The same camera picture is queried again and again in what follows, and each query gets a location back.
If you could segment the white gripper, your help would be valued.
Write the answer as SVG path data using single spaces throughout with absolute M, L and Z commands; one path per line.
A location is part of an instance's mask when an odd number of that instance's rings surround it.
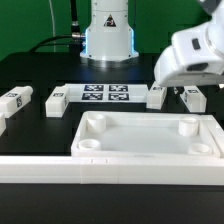
M 178 31 L 156 62 L 154 76 L 161 87 L 224 83 L 224 49 L 209 37 L 209 23 Z

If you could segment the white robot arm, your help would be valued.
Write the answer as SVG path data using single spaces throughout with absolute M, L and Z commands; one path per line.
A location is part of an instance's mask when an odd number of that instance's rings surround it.
M 212 19 L 174 33 L 158 58 L 154 77 L 161 87 L 224 83 L 224 0 L 197 0 Z M 128 0 L 91 0 L 92 21 L 85 31 L 84 63 L 119 66 L 138 58 L 128 24 Z

